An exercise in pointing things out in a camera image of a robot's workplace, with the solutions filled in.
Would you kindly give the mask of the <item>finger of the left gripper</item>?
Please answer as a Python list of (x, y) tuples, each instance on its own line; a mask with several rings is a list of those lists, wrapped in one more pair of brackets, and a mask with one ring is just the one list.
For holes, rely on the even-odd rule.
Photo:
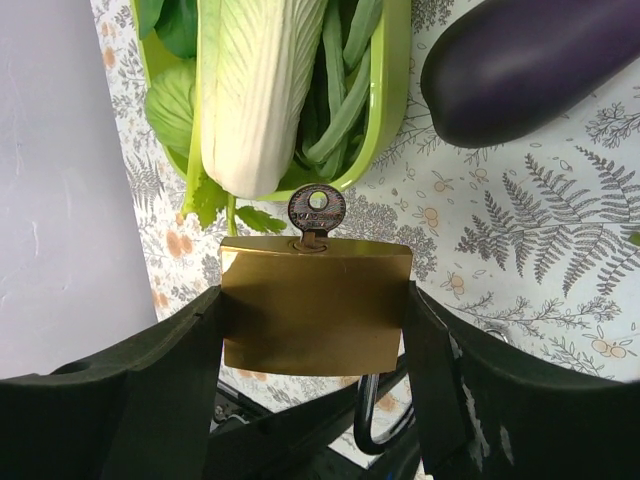
[[(405, 376), (397, 369), (273, 413), (220, 382), (204, 467), (206, 479), (412, 479), (415, 417), (408, 408), (389, 431), (371, 433), (373, 406)], [(349, 427), (376, 460), (364, 468), (329, 445)]]

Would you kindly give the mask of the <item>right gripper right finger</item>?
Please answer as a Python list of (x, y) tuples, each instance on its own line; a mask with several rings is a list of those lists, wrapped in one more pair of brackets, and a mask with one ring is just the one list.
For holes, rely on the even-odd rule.
[(415, 283), (403, 337), (427, 474), (638, 478), (638, 382), (540, 360), (459, 319)]

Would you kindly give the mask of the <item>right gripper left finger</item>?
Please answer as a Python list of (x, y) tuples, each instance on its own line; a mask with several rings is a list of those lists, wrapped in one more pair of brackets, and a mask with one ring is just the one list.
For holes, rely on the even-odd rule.
[(4, 479), (199, 479), (222, 335), (217, 287), (48, 375), (1, 382)]

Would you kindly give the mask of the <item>brass padlock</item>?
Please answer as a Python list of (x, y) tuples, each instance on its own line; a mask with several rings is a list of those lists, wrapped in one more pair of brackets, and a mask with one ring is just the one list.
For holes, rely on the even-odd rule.
[(394, 243), (294, 236), (220, 244), (224, 363), (248, 371), (360, 379), (354, 438), (382, 453), (410, 428), (407, 409), (371, 435), (379, 376), (395, 370), (412, 251)]

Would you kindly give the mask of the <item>brass padlock key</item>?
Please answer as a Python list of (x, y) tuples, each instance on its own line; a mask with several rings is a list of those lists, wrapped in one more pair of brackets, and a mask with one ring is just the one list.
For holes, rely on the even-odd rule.
[(290, 197), (287, 213), (300, 237), (292, 246), (301, 252), (320, 252), (328, 246), (328, 235), (346, 215), (346, 201), (342, 193), (328, 184), (309, 184), (300, 187)]

